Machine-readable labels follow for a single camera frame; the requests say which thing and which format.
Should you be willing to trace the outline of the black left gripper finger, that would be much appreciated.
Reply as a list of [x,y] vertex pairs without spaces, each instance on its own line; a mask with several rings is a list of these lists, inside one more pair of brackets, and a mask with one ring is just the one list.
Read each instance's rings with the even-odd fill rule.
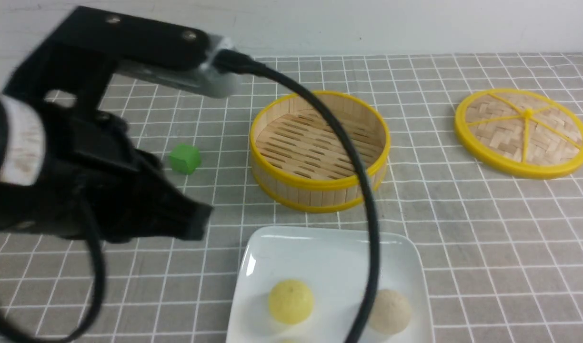
[[130,237],[201,241],[213,207],[186,197],[174,187],[154,154],[135,152],[139,174],[130,197]]

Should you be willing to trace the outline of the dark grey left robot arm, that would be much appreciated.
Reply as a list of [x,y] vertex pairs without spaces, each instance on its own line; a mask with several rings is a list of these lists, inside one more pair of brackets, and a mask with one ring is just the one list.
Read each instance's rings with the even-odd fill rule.
[[17,66],[0,92],[0,232],[111,243],[203,238],[212,206],[186,198],[128,123],[100,110],[122,65],[193,71],[200,29],[78,6]]

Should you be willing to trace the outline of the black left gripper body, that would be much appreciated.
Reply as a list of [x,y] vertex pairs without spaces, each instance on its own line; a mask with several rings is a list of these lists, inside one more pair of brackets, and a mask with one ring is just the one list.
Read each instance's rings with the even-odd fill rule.
[[109,242],[130,237],[139,174],[128,125],[99,105],[138,24],[169,24],[79,6],[0,93],[0,232]]

